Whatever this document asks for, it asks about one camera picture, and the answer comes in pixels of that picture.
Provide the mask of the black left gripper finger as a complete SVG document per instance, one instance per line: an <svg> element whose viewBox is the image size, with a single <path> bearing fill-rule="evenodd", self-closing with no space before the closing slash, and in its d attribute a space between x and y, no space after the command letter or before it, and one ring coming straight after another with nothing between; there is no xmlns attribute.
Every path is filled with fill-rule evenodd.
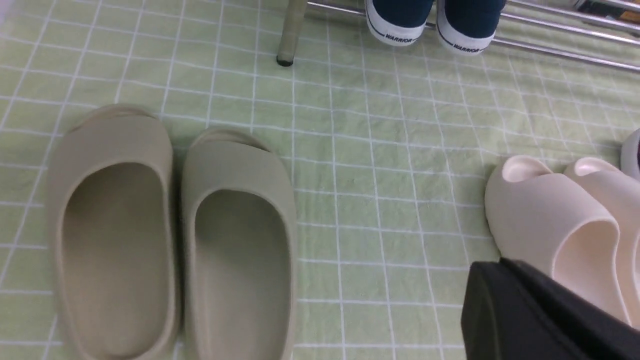
<svg viewBox="0 0 640 360"><path fill-rule="evenodd" d="M470 266L461 313L469 360L637 360L640 334L522 260Z"/></svg>

